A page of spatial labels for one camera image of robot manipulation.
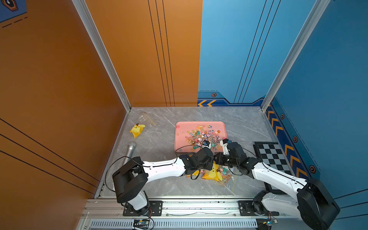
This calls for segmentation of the clear ziploc bag with candies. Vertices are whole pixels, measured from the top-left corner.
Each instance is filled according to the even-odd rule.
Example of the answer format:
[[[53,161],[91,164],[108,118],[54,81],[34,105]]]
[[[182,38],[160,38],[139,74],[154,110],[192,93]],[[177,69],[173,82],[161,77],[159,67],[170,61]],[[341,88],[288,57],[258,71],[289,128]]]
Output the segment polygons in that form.
[[[141,113],[137,119],[137,122],[129,131],[134,138],[137,138],[144,130],[156,126],[156,122],[151,116],[145,112]]]

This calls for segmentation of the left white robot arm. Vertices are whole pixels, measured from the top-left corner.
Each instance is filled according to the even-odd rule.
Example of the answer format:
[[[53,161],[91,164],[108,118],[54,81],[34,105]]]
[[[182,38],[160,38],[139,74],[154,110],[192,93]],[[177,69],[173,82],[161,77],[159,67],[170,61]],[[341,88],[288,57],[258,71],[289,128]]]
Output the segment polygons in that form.
[[[137,214],[145,215],[150,209],[148,196],[143,191],[147,183],[192,175],[202,169],[211,170],[213,162],[213,152],[207,146],[196,153],[183,154],[167,161],[147,162],[134,157],[112,175],[117,203],[129,204]]]

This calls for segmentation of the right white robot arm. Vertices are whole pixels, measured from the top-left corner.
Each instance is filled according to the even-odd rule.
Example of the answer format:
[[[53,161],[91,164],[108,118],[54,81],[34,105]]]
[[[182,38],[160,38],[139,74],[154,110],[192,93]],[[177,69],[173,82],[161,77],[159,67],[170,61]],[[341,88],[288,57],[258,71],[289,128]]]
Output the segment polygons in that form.
[[[315,178],[304,179],[288,175],[266,165],[258,158],[248,157],[236,142],[220,142],[223,153],[216,164],[237,168],[241,175],[265,182],[284,192],[275,195],[261,191],[252,202],[257,215],[279,212],[303,220],[313,230],[327,230],[340,213],[340,208],[323,183]]]

